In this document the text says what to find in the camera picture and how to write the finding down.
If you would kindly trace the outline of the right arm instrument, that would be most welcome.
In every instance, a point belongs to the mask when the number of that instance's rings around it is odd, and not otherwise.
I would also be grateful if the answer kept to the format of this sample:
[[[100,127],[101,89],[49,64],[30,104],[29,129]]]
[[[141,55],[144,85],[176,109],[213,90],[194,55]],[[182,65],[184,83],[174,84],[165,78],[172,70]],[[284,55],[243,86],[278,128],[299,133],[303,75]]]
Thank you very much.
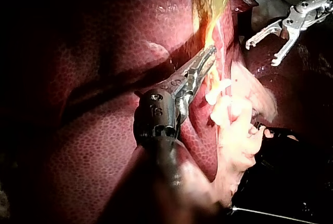
[[[289,39],[310,26],[323,22],[332,14],[332,0],[302,0],[291,6],[289,15],[281,23],[280,37]]]

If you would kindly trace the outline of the right arm instrument jaw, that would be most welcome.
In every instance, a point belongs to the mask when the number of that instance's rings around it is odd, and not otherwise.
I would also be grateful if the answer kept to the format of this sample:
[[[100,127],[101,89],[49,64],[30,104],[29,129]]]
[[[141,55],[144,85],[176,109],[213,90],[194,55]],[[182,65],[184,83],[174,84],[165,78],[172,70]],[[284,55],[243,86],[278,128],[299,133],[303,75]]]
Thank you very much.
[[[283,39],[286,40],[284,46],[278,51],[278,53],[274,54],[274,58],[271,61],[271,66],[277,67],[281,64],[283,59],[289,53],[291,48],[294,46],[298,39],[298,32],[289,33],[284,32],[280,35]]]
[[[249,38],[245,44],[246,50],[249,50],[250,47],[255,47],[261,40],[263,40],[270,34],[275,34],[276,36],[280,36],[281,31],[282,31],[282,19],[279,19],[269,24],[268,26],[264,27],[254,36]]]

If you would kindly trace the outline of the left arm instrument jaw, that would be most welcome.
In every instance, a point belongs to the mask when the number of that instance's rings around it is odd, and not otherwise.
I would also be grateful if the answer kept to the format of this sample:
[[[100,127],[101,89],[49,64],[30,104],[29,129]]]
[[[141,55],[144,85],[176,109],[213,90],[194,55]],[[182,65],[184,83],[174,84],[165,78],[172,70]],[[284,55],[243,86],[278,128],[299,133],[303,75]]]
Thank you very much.
[[[206,49],[200,50],[193,58],[179,68],[183,76],[188,76],[190,72],[197,72],[198,76],[205,76],[215,63],[215,46],[210,45]]]
[[[191,66],[191,77],[194,83],[199,84],[203,77],[210,70],[216,59],[216,49],[206,49],[200,51],[195,56],[195,61]]]

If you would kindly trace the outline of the left arm instrument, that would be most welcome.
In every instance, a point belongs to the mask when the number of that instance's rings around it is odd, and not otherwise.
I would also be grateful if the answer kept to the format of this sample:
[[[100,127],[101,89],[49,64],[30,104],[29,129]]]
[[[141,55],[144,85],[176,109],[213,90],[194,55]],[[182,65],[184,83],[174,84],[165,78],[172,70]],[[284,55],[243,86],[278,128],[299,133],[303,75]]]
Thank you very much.
[[[166,80],[136,91],[139,105],[134,113],[133,133],[138,144],[153,137],[177,138],[189,105],[199,87],[198,69],[175,72]]]

